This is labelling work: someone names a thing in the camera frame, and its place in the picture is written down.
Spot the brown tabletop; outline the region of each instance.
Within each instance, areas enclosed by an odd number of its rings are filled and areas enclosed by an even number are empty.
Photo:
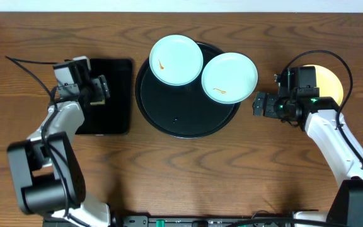
[[[302,52],[337,53],[354,74],[343,114],[363,146],[363,14],[0,13],[0,226],[41,226],[41,217],[18,209],[6,148],[41,124],[49,100],[4,55],[34,61],[128,58],[135,81],[153,44],[170,34],[249,56],[258,69],[257,91],[277,91],[274,73]],[[331,69],[347,92],[348,76],[333,57],[310,55],[300,64]],[[26,66],[49,88],[56,84],[51,66]],[[114,209],[152,215],[328,210],[338,186],[318,147],[300,129],[254,117],[253,98],[219,132],[178,139],[151,126],[133,95],[128,135],[74,139],[87,190]]]

